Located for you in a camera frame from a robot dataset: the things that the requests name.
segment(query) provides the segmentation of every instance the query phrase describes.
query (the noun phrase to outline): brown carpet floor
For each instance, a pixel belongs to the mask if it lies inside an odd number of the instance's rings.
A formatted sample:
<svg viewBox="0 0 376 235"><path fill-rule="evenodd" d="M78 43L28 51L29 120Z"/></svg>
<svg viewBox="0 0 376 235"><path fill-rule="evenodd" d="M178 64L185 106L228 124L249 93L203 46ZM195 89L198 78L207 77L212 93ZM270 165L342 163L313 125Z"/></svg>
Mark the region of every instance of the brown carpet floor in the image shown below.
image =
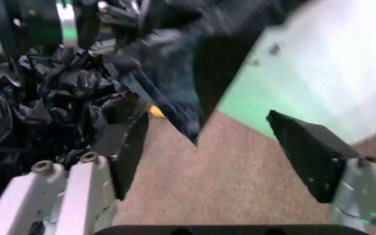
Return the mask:
<svg viewBox="0 0 376 235"><path fill-rule="evenodd" d="M357 149L376 156L376 137ZM330 223L278 143L216 112L198 148L151 118L144 154L115 224Z"/></svg>

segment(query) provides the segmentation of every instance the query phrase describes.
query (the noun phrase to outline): screw head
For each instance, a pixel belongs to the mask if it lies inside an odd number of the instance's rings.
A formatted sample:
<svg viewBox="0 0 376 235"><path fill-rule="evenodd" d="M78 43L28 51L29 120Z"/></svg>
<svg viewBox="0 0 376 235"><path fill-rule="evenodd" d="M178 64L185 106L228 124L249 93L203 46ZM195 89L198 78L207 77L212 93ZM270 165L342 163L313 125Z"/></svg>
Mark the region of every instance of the screw head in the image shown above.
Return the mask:
<svg viewBox="0 0 376 235"><path fill-rule="evenodd" d="M106 1L99 1L98 4L98 11L102 14L108 13L108 7L110 6Z"/></svg>

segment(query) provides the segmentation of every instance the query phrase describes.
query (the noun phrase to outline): yellow object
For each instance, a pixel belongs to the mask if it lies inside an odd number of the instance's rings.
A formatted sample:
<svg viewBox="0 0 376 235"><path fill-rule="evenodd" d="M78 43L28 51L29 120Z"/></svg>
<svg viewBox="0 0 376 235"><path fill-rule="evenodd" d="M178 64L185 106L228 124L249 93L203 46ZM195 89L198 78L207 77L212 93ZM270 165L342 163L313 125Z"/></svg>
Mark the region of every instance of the yellow object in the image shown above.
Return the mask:
<svg viewBox="0 0 376 235"><path fill-rule="evenodd" d="M161 112L161 110L156 106L151 106L149 112L155 117L160 117L160 118L165 117L164 114Z"/></svg>

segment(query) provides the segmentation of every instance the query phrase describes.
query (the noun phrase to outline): black garbage bag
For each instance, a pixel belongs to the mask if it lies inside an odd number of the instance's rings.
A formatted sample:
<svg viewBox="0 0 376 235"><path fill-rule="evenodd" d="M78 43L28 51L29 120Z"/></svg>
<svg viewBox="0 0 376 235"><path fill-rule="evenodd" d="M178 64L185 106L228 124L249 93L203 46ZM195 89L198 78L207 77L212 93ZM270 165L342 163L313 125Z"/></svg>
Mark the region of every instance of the black garbage bag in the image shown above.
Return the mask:
<svg viewBox="0 0 376 235"><path fill-rule="evenodd" d="M258 36L306 1L142 0L141 39L105 63L121 79L136 79L172 124L196 142Z"/></svg>
<svg viewBox="0 0 376 235"><path fill-rule="evenodd" d="M143 100L85 51L34 48L19 61L0 57L0 194L40 160L68 170L106 130L120 125L121 133L110 133L115 142L103 146L108 151L97 150L112 155L113 183L123 199L143 150L145 110ZM132 164L119 166L127 161Z"/></svg>

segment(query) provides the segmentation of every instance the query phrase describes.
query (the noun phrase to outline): bolt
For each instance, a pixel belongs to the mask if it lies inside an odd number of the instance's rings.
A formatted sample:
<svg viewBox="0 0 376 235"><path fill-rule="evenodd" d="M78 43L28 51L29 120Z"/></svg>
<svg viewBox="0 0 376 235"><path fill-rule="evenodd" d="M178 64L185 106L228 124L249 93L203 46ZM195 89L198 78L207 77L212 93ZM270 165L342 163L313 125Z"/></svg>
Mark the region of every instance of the bolt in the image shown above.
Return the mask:
<svg viewBox="0 0 376 235"><path fill-rule="evenodd" d="M91 162L98 163L98 156L99 154L97 152L87 152L84 155L82 155L79 160L82 163L91 163Z"/></svg>
<svg viewBox="0 0 376 235"><path fill-rule="evenodd" d="M53 162L49 160L39 161L31 167L36 174L50 175L53 172Z"/></svg>
<svg viewBox="0 0 376 235"><path fill-rule="evenodd" d="M34 9L29 9L29 10L28 10L28 13L29 13L30 15L32 15L32 16L36 16L36 15L37 15L36 10L34 10Z"/></svg>
<svg viewBox="0 0 376 235"><path fill-rule="evenodd" d="M110 7L110 5L106 1L99 1L98 2L98 11L102 14L107 14L109 7Z"/></svg>
<svg viewBox="0 0 376 235"><path fill-rule="evenodd" d="M12 22L14 23L15 26L21 27L21 21L19 19L14 18Z"/></svg>

